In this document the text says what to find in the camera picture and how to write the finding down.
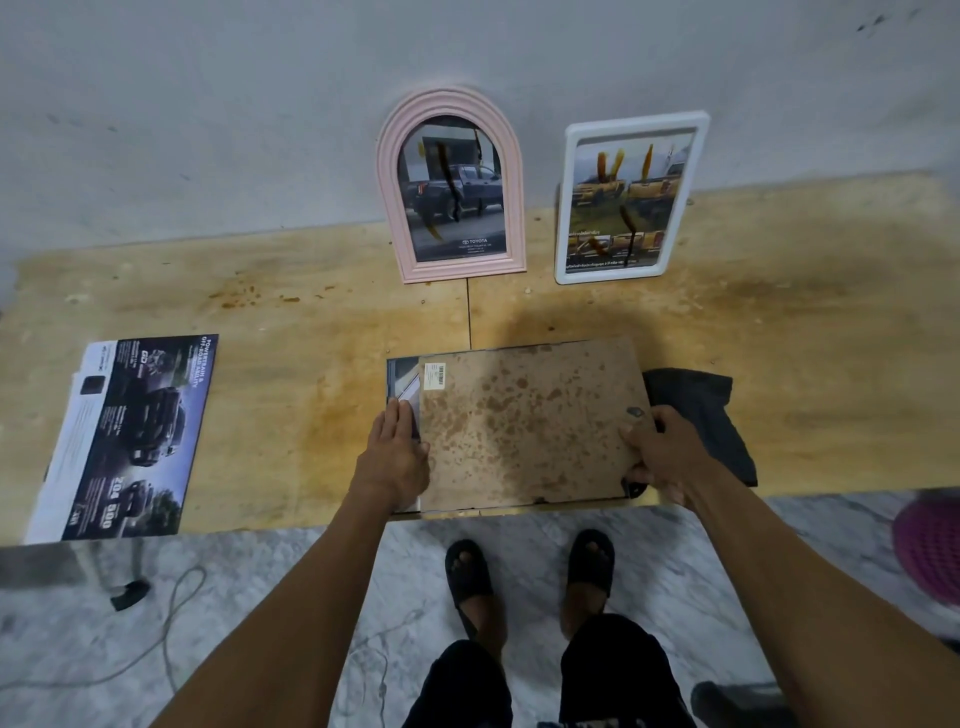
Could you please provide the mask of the person's right hand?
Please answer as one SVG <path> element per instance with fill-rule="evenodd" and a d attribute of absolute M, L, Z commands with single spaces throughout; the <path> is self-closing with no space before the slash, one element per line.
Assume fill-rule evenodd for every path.
<path fill-rule="evenodd" d="M 706 488 L 725 479 L 726 468 L 709 454 L 696 428 L 668 405 L 651 411 L 662 437 L 659 452 L 637 452 L 638 464 L 628 474 L 630 482 L 653 486 L 667 501 L 695 509 L 695 500 Z"/>

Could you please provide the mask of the person's left hand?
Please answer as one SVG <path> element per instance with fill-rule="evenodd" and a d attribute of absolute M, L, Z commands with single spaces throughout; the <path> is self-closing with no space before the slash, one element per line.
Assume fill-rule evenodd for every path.
<path fill-rule="evenodd" d="M 415 504 L 429 482 L 414 480 L 414 416 L 409 401 L 389 398 L 358 456 L 346 500 L 392 516 Z"/>

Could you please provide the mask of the person's right forearm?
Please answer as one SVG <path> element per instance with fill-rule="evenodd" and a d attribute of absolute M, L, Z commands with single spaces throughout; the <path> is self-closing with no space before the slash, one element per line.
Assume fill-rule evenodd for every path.
<path fill-rule="evenodd" d="M 677 477 L 805 728 L 960 728 L 960 656 L 712 458 Z"/>

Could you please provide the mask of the person's left forearm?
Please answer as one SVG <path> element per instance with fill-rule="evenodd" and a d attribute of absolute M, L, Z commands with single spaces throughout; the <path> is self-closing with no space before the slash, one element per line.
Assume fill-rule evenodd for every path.
<path fill-rule="evenodd" d="M 355 478 L 318 540 L 150 728 L 327 728 L 395 484 Z"/>

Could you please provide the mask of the dark grey cloth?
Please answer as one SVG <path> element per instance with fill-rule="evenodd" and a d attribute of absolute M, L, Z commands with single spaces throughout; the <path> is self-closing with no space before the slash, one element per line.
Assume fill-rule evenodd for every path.
<path fill-rule="evenodd" d="M 710 455 L 748 488 L 759 486 L 754 459 L 727 413 L 734 388 L 731 377 L 703 370 L 660 368 L 643 371 L 643 381 L 651 406 L 675 409 L 693 425 Z"/>

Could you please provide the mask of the person's black left sandal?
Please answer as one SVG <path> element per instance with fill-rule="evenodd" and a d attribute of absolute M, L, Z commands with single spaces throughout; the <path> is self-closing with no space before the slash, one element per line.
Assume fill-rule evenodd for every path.
<path fill-rule="evenodd" d="M 478 628 L 469 619 L 463 605 L 470 599 L 491 598 L 495 595 L 486 558 L 474 540 L 457 540 L 446 552 L 444 570 L 454 608 L 465 635 L 469 640 L 474 640 Z"/>

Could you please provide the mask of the person's black sandal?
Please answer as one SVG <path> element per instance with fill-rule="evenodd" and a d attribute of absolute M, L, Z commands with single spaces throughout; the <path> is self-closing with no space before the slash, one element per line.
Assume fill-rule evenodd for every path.
<path fill-rule="evenodd" d="M 587 585 L 607 600 L 614 583 L 615 566 L 616 549 L 611 538 L 597 529 L 584 529 L 570 547 L 566 586 Z"/>
<path fill-rule="evenodd" d="M 495 595 L 486 558 L 474 540 L 457 540 L 446 552 L 444 570 L 454 608 L 465 635 L 469 640 L 474 640 L 478 628 L 469 619 L 463 605 L 470 599 L 491 598 Z"/>

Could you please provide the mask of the person's black right sandal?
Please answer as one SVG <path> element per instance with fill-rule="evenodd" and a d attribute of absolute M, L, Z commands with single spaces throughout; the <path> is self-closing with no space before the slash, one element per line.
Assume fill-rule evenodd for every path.
<path fill-rule="evenodd" d="M 611 538 L 597 529 L 584 529 L 570 547 L 566 586 L 587 585 L 607 600 L 614 583 L 615 566 L 616 549 Z"/>

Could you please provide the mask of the person's right leg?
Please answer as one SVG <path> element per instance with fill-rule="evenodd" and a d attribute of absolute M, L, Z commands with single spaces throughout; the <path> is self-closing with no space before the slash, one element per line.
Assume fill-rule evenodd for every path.
<path fill-rule="evenodd" d="M 562 635 L 571 641 L 584 623 L 603 613 L 608 599 L 588 585 L 565 587 L 559 622 Z"/>

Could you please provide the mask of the person's leg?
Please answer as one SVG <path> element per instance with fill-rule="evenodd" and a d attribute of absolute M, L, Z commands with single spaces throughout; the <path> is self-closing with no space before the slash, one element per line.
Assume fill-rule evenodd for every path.
<path fill-rule="evenodd" d="M 584 623 L 603 613 L 608 599 L 588 585 L 565 587 L 559 622 L 562 635 L 571 641 Z"/>
<path fill-rule="evenodd" d="M 478 634 L 472 641 L 485 650 L 498 666 L 502 666 L 508 629 L 505 609 L 497 594 L 494 593 L 492 597 L 471 598 L 463 603 L 462 607 L 478 628 Z"/>

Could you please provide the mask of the person's left leg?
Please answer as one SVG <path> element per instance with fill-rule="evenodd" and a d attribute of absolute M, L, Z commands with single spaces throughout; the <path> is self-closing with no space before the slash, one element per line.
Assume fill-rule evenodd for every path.
<path fill-rule="evenodd" d="M 463 603 L 462 607 L 478 628 L 478 634 L 472 641 L 485 650 L 498 666 L 502 666 L 508 629 L 505 609 L 497 594 L 494 593 L 492 597 L 471 598 Z"/>

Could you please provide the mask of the person's black shorts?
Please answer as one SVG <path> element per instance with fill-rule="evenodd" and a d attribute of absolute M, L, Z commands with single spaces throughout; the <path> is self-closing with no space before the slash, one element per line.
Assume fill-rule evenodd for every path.
<path fill-rule="evenodd" d="M 560 660 L 558 718 L 537 728 L 697 728 L 666 651 L 626 616 L 600 613 Z M 470 639 L 433 662 L 402 728 L 512 728 L 512 696 L 498 661 Z"/>

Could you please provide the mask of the dark car brochure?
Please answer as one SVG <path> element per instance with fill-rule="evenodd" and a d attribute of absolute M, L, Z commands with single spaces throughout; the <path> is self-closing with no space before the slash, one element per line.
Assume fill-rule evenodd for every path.
<path fill-rule="evenodd" d="M 179 533 L 219 336 L 89 344 L 24 545 Z"/>

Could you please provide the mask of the metal table leg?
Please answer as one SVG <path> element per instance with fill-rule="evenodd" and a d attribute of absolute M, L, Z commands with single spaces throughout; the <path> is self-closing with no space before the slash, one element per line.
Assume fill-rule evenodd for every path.
<path fill-rule="evenodd" d="M 91 540 L 87 553 L 91 583 L 113 613 L 132 609 L 150 594 L 141 538 Z"/>

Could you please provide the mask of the pink arched picture frame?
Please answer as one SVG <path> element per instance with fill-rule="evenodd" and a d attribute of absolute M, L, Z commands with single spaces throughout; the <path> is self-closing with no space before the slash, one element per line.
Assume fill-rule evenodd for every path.
<path fill-rule="evenodd" d="M 378 136 L 376 173 L 403 284 L 526 270 L 519 140 L 479 91 L 401 100 Z"/>

